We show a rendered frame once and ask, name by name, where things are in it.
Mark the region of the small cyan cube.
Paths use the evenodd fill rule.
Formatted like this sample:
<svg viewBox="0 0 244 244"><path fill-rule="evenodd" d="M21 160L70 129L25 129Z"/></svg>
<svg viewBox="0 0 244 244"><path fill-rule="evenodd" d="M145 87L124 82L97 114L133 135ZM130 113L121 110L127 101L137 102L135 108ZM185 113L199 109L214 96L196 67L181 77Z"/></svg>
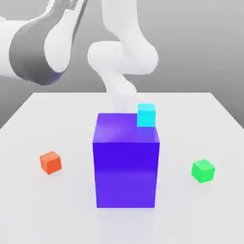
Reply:
<svg viewBox="0 0 244 244"><path fill-rule="evenodd" d="M138 127L155 127L156 108L153 103L139 103L137 112Z"/></svg>

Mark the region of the large purple box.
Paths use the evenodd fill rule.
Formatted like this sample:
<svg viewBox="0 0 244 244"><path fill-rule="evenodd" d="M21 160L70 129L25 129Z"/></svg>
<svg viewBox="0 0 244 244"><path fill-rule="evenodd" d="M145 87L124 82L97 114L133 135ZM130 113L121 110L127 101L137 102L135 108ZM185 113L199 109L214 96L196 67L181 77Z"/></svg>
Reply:
<svg viewBox="0 0 244 244"><path fill-rule="evenodd" d="M135 113L99 113L92 141L98 208L155 206L160 140Z"/></svg>

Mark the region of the small green cube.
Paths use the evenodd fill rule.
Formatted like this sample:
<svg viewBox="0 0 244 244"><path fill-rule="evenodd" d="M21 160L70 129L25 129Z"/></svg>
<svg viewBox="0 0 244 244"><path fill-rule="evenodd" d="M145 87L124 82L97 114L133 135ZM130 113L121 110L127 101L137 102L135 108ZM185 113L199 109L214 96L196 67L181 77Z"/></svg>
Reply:
<svg viewBox="0 0 244 244"><path fill-rule="evenodd" d="M215 166L208 160L193 162L191 174L199 183L211 181L214 178L214 173Z"/></svg>

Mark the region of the small orange cube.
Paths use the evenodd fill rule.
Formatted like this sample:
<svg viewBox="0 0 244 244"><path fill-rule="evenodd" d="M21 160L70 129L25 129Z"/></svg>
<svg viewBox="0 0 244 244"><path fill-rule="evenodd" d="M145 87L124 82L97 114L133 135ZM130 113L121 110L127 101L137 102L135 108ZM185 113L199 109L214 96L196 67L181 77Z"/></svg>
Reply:
<svg viewBox="0 0 244 244"><path fill-rule="evenodd" d="M54 151L40 156L41 168L47 173L52 174L61 169L61 158Z"/></svg>

